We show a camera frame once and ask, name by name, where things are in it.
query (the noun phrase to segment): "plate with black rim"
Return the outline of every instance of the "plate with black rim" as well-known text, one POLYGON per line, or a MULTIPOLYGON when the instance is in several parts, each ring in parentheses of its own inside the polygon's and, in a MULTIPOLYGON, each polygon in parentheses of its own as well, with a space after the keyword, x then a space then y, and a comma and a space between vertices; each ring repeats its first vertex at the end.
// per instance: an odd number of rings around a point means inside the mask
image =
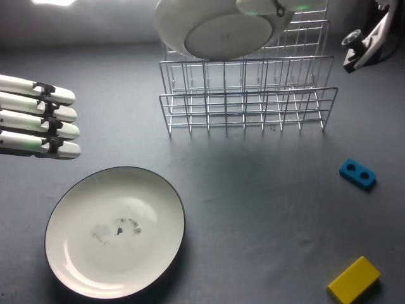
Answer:
POLYGON ((94 173, 59 201, 45 233, 47 261, 72 291, 97 299, 153 283, 182 243, 185 213, 164 178, 135 167, 94 173))

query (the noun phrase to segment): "hole in blue block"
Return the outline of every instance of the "hole in blue block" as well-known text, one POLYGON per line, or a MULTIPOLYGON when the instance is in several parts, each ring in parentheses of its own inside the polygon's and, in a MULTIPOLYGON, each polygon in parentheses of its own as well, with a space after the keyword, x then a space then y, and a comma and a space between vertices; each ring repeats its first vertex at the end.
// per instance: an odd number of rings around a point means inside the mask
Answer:
POLYGON ((362 172, 362 173, 360 174, 360 178, 361 178, 361 179, 369 179, 370 176, 368 175, 367 172, 362 172))
POLYGON ((347 167, 348 171, 356 171, 356 166, 352 163, 348 164, 347 167))

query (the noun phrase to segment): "bright light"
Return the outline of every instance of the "bright light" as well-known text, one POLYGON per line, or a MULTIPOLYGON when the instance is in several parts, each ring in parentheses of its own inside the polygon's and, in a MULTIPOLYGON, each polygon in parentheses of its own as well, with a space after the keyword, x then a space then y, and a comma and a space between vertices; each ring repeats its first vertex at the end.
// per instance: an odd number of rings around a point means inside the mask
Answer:
POLYGON ((76 0, 32 0, 35 4, 54 4, 60 6, 71 5, 76 0))

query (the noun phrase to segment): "dish rack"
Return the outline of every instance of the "dish rack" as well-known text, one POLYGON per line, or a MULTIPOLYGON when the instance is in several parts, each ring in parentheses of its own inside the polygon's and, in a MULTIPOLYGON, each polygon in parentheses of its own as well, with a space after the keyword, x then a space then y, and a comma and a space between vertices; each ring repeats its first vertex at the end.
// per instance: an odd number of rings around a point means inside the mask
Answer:
POLYGON ((169 135, 173 128, 286 124, 299 130, 317 122, 325 130, 338 89, 328 87, 332 56, 323 52, 328 1, 316 11, 298 11, 277 41, 228 61, 187 58, 163 45, 159 102, 169 135))

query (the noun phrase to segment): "gray table surface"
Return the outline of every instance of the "gray table surface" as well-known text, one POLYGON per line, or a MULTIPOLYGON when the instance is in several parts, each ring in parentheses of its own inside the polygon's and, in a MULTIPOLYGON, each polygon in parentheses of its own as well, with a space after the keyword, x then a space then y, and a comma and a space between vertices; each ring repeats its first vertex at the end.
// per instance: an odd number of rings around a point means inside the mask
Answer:
POLYGON ((328 54, 340 91, 325 133, 308 124, 170 139, 158 45, 1 53, 0 73, 76 94, 82 156, 0 156, 0 302, 96 302, 53 277, 45 228, 77 181, 126 165, 174 185, 187 227, 168 272, 118 303, 333 303, 325 287, 361 255, 382 273, 367 303, 405 303, 405 56, 348 75, 344 52, 328 54), (340 177, 346 158, 377 173, 371 193, 340 177))

